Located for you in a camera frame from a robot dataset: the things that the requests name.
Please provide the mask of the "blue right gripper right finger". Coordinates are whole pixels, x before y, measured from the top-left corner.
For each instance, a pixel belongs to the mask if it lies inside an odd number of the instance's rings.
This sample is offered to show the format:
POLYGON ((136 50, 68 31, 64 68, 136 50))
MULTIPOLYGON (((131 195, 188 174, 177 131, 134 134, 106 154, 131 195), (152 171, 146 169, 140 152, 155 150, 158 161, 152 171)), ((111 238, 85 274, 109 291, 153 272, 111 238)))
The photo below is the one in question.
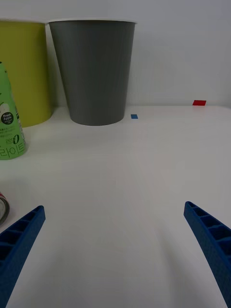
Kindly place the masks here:
POLYGON ((227 307, 231 307, 231 230, 187 201, 183 213, 215 277, 227 307))

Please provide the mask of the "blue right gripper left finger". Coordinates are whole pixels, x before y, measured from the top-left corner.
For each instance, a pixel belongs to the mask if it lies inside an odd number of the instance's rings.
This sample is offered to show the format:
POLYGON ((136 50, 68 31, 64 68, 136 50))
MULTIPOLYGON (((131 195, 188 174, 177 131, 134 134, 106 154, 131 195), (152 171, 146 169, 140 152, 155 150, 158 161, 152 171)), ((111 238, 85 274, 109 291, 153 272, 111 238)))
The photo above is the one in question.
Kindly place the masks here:
POLYGON ((0 234, 0 307, 10 299, 29 252, 45 221, 38 206, 0 234))

